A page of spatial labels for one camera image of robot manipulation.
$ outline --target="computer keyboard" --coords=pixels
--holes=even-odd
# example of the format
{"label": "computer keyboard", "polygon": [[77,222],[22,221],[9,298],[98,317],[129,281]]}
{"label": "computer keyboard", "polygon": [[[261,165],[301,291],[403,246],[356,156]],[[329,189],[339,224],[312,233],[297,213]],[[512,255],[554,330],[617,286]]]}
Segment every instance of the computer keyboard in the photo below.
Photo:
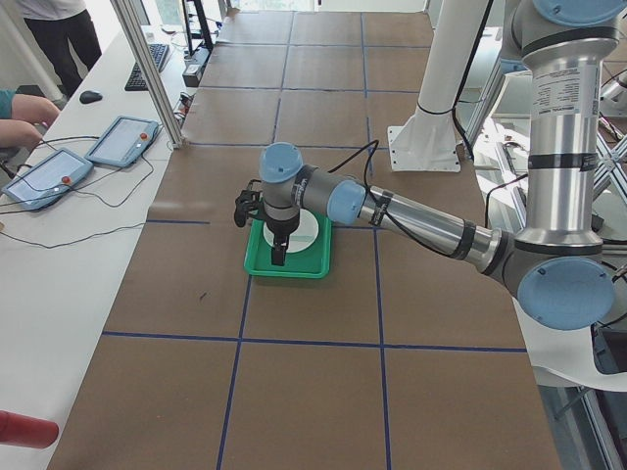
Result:
{"label": "computer keyboard", "polygon": [[[167,44],[148,44],[148,47],[150,48],[150,54],[153,56],[157,70],[162,71],[166,66],[169,46]],[[144,80],[144,76],[141,73],[139,64],[135,63],[133,70],[130,72],[130,77],[124,86],[124,90],[145,91],[147,89],[148,86],[146,85],[146,80]]]}

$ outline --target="green tray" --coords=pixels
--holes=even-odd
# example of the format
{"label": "green tray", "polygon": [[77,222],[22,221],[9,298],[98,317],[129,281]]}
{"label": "green tray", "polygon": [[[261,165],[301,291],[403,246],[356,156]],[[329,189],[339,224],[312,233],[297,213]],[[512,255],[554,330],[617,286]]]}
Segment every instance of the green tray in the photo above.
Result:
{"label": "green tray", "polygon": [[329,272],[331,259],[331,220],[314,214],[318,234],[312,245],[298,253],[288,253],[284,266],[270,262],[270,245],[264,238],[264,223],[253,220],[244,268],[253,276],[320,279]]}

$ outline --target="tablet device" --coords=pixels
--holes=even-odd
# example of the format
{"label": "tablet device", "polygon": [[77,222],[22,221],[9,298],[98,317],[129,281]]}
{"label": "tablet device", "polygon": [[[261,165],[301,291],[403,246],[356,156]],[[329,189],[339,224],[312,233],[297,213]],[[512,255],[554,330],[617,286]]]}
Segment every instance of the tablet device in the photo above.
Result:
{"label": "tablet device", "polygon": [[95,164],[129,166],[153,143],[159,124],[153,120],[119,116],[87,152]]}
{"label": "tablet device", "polygon": [[26,173],[18,174],[2,192],[27,211],[36,211],[57,202],[93,166],[68,149],[61,149]]}

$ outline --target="red object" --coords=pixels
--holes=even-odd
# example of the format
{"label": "red object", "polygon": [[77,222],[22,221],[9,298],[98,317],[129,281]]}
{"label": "red object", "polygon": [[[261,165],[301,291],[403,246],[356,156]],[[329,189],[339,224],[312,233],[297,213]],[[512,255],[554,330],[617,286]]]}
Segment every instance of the red object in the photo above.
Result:
{"label": "red object", "polygon": [[0,411],[0,444],[46,448],[59,436],[59,426],[52,421]]}

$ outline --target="black mouse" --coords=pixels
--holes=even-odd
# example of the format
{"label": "black mouse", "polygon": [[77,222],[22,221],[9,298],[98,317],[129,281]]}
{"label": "black mouse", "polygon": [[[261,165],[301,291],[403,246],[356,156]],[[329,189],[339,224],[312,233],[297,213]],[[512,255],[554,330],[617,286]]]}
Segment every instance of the black mouse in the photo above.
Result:
{"label": "black mouse", "polygon": [[102,95],[97,91],[87,90],[83,91],[78,98],[83,105],[87,105],[89,103],[93,103],[94,101],[102,100]]}

